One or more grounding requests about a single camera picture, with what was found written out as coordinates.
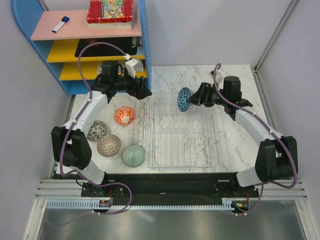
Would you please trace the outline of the blue triangle pattern bowl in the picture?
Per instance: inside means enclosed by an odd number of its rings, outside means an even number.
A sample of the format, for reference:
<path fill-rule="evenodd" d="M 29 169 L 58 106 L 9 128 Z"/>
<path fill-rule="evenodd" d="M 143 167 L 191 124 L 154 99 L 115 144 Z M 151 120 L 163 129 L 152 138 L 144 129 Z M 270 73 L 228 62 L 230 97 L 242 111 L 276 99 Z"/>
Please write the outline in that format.
<path fill-rule="evenodd" d="M 177 96 L 177 107 L 184 113 L 191 108 L 191 103 L 188 102 L 188 99 L 191 97 L 192 93 L 188 87 L 183 87 Z"/>

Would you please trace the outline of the orange floral bowl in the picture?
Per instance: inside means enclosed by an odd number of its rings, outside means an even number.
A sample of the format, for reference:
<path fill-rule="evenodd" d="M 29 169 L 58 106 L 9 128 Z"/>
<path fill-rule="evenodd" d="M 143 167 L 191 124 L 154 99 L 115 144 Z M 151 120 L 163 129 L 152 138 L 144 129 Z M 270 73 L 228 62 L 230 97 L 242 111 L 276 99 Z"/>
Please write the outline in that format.
<path fill-rule="evenodd" d="M 114 120 L 121 126 L 131 124 L 136 118 L 136 112 L 132 107 L 123 106 L 118 108 L 114 113 Z"/>

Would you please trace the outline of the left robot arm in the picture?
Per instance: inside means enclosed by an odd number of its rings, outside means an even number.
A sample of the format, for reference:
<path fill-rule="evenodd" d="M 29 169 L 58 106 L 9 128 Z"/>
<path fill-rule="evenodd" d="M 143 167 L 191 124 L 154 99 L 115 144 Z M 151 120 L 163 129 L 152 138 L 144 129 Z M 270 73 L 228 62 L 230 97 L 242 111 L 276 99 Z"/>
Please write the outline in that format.
<path fill-rule="evenodd" d="M 118 74 L 118 66 L 115 65 L 109 72 L 97 75 L 81 108 L 63 126 L 55 126 L 51 131 L 54 160 L 60 167 L 71 168 L 72 173 L 92 184 L 92 191 L 99 197 L 109 193 L 110 185 L 104 181 L 105 172 L 92 159 L 87 134 L 116 93 L 126 92 L 138 100 L 151 96 L 147 78 L 137 77 L 142 65 L 140 60 L 131 58 L 124 64 L 123 74 Z"/>

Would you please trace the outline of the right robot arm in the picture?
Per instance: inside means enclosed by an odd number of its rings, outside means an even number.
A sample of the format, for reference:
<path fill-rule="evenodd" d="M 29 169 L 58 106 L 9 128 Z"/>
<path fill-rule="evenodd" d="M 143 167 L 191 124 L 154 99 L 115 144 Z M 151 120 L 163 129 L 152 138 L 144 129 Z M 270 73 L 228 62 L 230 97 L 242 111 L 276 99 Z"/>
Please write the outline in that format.
<path fill-rule="evenodd" d="M 255 165 L 238 172 L 237 179 L 229 184 L 233 196 L 242 196 L 248 186 L 269 182 L 279 186 L 279 180 L 288 178 L 293 178 L 289 187 L 295 186 L 298 175 L 296 139 L 275 131 L 258 116 L 253 105 L 242 97 L 238 77 L 225 77 L 223 88 L 219 88 L 216 83 L 203 82 L 195 93 L 187 94 L 184 102 L 187 106 L 223 106 L 225 113 L 241 125 L 258 145 Z"/>

